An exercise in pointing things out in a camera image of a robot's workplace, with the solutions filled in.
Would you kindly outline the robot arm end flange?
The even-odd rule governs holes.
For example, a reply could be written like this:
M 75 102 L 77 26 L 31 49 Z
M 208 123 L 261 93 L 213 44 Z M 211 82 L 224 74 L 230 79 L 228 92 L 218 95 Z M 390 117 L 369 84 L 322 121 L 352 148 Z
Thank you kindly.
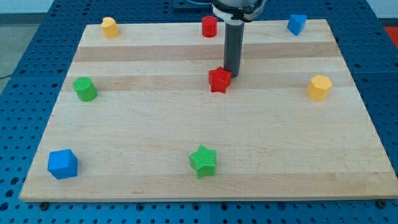
M 267 0 L 212 0 L 213 14 L 229 24 L 251 22 L 262 14 Z

